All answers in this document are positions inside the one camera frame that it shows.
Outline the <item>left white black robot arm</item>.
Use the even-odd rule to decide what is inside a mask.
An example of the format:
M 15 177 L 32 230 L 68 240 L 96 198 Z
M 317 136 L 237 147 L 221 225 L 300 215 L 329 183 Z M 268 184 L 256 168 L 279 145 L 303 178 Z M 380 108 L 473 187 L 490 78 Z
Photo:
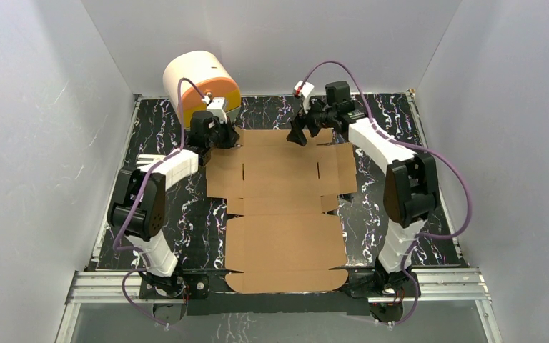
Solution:
M 118 231 L 113 248 L 120 248 L 122 239 L 130 242 L 129 249 L 146 266 L 139 276 L 157 294 L 178 297 L 188 287 L 162 231 L 167 191 L 205 166 L 213 148 L 231 149 L 238 139 L 225 111 L 196 111 L 180 148 L 168 155 L 149 155 L 136 167 L 118 171 L 107 212 L 108 225 Z

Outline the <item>brown cardboard box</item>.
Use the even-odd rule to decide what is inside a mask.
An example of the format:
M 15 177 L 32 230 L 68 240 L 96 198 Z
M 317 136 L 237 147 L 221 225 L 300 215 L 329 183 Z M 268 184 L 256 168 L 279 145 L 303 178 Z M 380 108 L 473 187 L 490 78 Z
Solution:
M 207 196 L 224 199 L 226 283 L 237 292 L 294 282 L 333 290 L 347 280 L 343 194 L 357 191 L 350 143 L 329 129 L 306 146 L 285 130 L 241 130 L 239 146 L 214 149 L 206 166 Z

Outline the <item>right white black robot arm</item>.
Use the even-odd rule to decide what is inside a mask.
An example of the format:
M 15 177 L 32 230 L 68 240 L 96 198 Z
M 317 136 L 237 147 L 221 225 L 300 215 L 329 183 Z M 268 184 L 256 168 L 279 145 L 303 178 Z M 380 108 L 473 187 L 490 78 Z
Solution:
M 398 294 L 411 275 L 411 245 L 430 213 L 440 206 L 435 158 L 408 149 L 381 129 L 368 107 L 356 106 L 346 81 L 327 84 L 325 99 L 318 99 L 313 92 L 314 86 L 307 81 L 295 85 L 293 95 L 302 105 L 292 117 L 287 140 L 306 146 L 309 137 L 332 129 L 385 173 L 383 205 L 389 222 L 385 245 L 367 284 L 379 295 Z

